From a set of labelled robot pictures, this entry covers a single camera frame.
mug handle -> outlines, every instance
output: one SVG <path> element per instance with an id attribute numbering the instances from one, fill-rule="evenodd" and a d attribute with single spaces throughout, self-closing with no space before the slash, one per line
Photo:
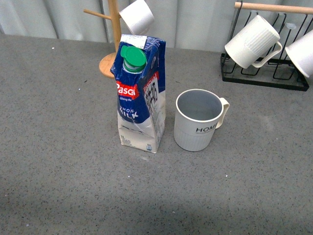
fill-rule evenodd
<path id="1" fill-rule="evenodd" d="M 227 100 L 225 100 L 224 98 L 220 98 L 220 100 L 221 100 L 222 105 L 224 106 L 224 110 L 223 110 L 222 116 L 220 117 L 220 120 L 218 121 L 215 129 L 219 128 L 223 124 L 225 114 L 226 114 L 227 110 L 229 109 L 229 103 L 227 102 Z"/>
<path id="2" fill-rule="evenodd" d="M 277 42 L 277 45 L 279 46 L 278 50 L 273 51 L 272 53 L 268 54 L 266 57 L 263 58 L 263 60 L 259 63 L 252 63 L 252 65 L 256 68 L 260 68 L 262 67 L 270 58 L 272 58 L 273 56 L 277 55 L 278 53 L 281 52 L 283 46 L 280 44 L 280 42 Z"/>

white mug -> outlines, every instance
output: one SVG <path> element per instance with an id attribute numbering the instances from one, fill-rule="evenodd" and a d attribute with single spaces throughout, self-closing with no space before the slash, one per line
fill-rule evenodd
<path id="1" fill-rule="evenodd" d="M 229 108 L 224 98 L 202 89 L 191 89 L 176 99 L 174 139 L 183 149 L 205 149 Z"/>
<path id="2" fill-rule="evenodd" d="M 127 28 L 133 35 L 141 35 L 148 31 L 155 18 L 144 0 L 137 0 L 120 11 Z"/>
<path id="3" fill-rule="evenodd" d="M 313 30 L 285 48 L 299 71 L 309 77 L 313 74 Z"/>
<path id="4" fill-rule="evenodd" d="M 278 32 L 262 16 L 257 15 L 225 45 L 225 50 L 240 67 L 247 69 L 253 65 L 260 68 L 282 50 L 279 39 Z M 278 45 L 278 49 L 256 63 L 274 44 Z"/>

green bottle cap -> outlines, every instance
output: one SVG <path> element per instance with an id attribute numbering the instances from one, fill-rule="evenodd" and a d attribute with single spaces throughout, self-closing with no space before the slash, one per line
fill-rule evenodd
<path id="1" fill-rule="evenodd" d="M 122 46 L 121 56 L 124 58 L 124 66 L 129 72 L 140 72 L 146 66 L 146 55 L 137 47 Z"/>

pasar logo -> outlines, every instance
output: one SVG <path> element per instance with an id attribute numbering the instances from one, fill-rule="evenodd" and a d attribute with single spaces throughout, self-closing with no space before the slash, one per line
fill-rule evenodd
<path id="1" fill-rule="evenodd" d="M 132 99 L 136 99 L 139 96 L 137 84 L 132 86 L 125 85 L 119 81 L 116 82 L 117 84 L 117 92 L 121 96 L 130 97 Z"/>

black metal rack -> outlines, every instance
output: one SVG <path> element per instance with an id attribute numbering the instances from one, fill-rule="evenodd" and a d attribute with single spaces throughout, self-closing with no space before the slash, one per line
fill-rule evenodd
<path id="1" fill-rule="evenodd" d="M 233 23 L 233 27 L 231 29 L 229 40 L 232 39 L 238 18 L 240 16 L 240 12 L 242 10 L 243 2 L 241 1 L 240 8 L 237 10 L 237 14 Z M 245 25 L 249 22 L 249 19 L 252 13 L 259 14 L 258 11 L 250 11 L 249 16 L 246 20 Z M 250 85 L 257 85 L 257 86 L 266 86 L 266 87 L 274 87 L 274 88 L 282 88 L 288 90 L 296 90 L 296 91 L 307 91 L 309 85 L 303 76 L 303 74 L 293 65 L 291 60 L 287 60 L 287 54 L 284 56 L 285 47 L 287 42 L 289 41 L 289 37 L 291 31 L 295 29 L 295 27 L 288 27 L 289 25 L 293 25 L 292 23 L 286 23 L 287 13 L 276 13 L 277 17 L 272 24 L 272 26 L 277 27 L 276 23 L 278 22 L 278 18 L 280 16 L 283 17 L 282 23 L 279 26 L 278 33 L 287 28 L 288 33 L 286 36 L 285 41 L 282 43 L 283 49 L 279 54 L 279 58 L 272 58 L 270 59 L 264 66 L 261 68 L 255 68 L 250 66 L 247 69 L 241 68 L 237 65 L 228 55 L 227 53 L 221 54 L 221 72 L 222 72 L 222 79 L 225 82 L 235 82 L 235 83 L 242 83 L 242 84 L 250 84 Z M 303 25 L 308 19 L 308 14 L 305 14 L 304 20 L 297 31 L 296 36 L 293 38 L 293 41 L 296 41 L 300 38 L 300 31 L 303 29 Z M 305 35 L 311 24 L 313 22 L 313 17 L 310 20 L 305 32 Z M 268 55 L 271 51 L 273 51 L 275 46 L 270 48 L 266 55 Z"/>

